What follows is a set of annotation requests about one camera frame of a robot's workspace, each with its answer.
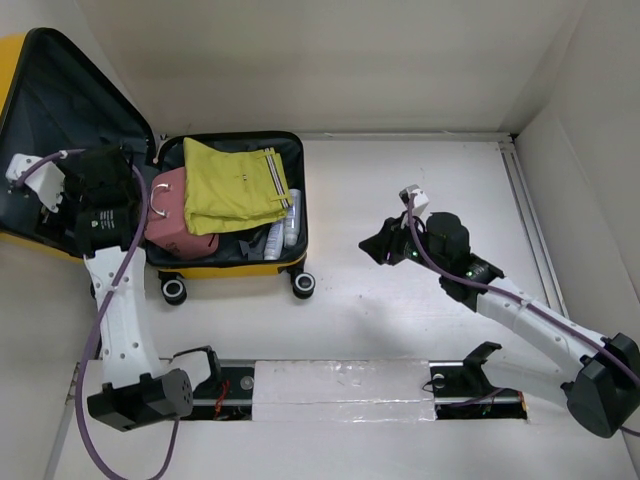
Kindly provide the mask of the yellow hard-shell suitcase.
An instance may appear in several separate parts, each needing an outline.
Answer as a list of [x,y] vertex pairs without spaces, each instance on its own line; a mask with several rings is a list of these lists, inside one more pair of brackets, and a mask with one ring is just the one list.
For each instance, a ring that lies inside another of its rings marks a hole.
[[[166,302],[187,298],[186,278],[276,275],[287,272],[294,295],[308,299],[315,279],[305,271],[308,216],[301,140],[284,131],[195,134],[193,140],[221,152],[271,149],[279,154],[289,188],[296,195],[296,239],[287,242],[276,260],[264,258],[266,227],[224,234],[215,253],[181,260],[172,247],[147,243],[148,263],[155,267]],[[37,28],[1,40],[1,168],[19,154],[35,159],[60,150],[117,145],[138,167],[148,185],[184,164],[183,136],[162,146],[142,114],[99,68],[63,33]],[[56,194],[50,211],[29,187],[1,180],[1,237],[51,255],[80,261],[73,239],[76,208],[68,196]]]

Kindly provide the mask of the white squeeze tube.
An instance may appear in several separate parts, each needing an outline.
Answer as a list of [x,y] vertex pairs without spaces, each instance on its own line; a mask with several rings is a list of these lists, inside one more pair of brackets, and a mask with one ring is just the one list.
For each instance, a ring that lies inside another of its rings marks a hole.
[[303,194],[299,189],[290,190],[292,202],[284,221],[284,243],[286,248],[293,248],[299,238],[301,229],[301,203]]

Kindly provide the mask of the pink cosmetic case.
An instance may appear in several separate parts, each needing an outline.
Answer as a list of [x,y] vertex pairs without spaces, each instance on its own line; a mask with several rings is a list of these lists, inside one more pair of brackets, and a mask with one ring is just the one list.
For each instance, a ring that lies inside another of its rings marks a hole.
[[145,238],[181,260],[212,255],[219,246],[216,234],[194,235],[185,221],[186,169],[176,168],[152,182]]

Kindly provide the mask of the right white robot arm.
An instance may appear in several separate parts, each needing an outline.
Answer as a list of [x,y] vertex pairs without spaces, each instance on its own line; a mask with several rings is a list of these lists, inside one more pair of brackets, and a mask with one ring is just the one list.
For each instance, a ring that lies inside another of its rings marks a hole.
[[584,328],[525,294],[472,252],[469,231],[458,216],[388,218],[358,247],[379,265],[410,260],[437,273],[451,299],[509,329],[555,365],[544,373],[508,360],[495,363],[487,355],[469,357],[462,369],[468,390],[483,394],[498,385],[539,393],[602,438],[628,429],[639,410],[638,344],[623,333],[606,337]]

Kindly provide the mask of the yellow-green shorts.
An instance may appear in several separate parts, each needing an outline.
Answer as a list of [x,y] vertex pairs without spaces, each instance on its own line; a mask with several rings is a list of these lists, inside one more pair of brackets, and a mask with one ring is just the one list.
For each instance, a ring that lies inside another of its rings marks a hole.
[[187,138],[183,150],[184,217],[191,234],[249,230],[286,217],[293,198],[272,147],[230,153]]

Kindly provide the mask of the white spray bottle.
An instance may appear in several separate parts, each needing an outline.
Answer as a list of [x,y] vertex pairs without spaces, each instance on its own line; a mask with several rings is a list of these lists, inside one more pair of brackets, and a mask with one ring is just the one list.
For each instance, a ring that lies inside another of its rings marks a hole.
[[268,232],[263,258],[265,261],[275,261],[281,256],[284,243],[284,221],[274,222]]

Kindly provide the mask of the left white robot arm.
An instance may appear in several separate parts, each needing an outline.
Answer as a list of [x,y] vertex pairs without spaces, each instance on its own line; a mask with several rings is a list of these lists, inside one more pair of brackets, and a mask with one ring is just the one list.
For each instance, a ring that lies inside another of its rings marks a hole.
[[145,250],[141,246],[148,210],[141,172],[116,145],[94,147],[72,162],[65,188],[76,204],[73,239],[90,275],[98,315],[80,366],[102,354],[99,392],[76,398],[82,435],[94,419],[121,432],[193,410],[192,388],[212,396],[222,387],[222,371],[209,362],[189,374],[168,368],[153,344],[144,299]]

